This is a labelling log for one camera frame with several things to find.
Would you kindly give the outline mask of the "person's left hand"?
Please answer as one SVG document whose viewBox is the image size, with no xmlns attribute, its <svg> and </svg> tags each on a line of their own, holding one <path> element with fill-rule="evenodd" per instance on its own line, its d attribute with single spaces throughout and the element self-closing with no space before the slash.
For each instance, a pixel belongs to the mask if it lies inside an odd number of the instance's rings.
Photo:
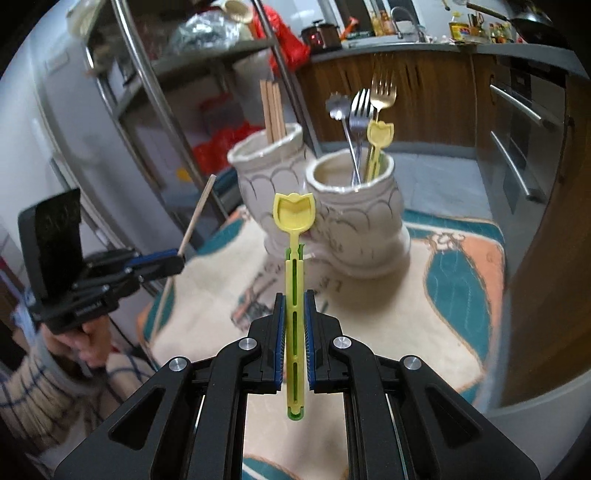
<svg viewBox="0 0 591 480">
<path fill-rule="evenodd" d="M 111 352 L 111 333 L 109 317 L 101 316 L 82 325 L 82 330 L 71 330 L 63 334 L 53 334 L 46 325 L 41 333 L 49 352 L 61 358 L 84 361 L 89 368 L 106 365 Z"/>
</svg>

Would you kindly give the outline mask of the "person's left forearm sleeve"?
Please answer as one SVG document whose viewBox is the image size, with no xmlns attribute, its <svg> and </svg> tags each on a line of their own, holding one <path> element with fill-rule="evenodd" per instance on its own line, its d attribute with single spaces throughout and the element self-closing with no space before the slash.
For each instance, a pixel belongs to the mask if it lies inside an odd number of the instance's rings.
<svg viewBox="0 0 591 480">
<path fill-rule="evenodd" d="M 52 355 L 41 327 L 29 353 L 1 382 L 1 447 L 38 456 L 62 444 L 78 419 L 94 429 L 154 373 L 145 361 L 112 349 L 91 369 Z"/>
</svg>

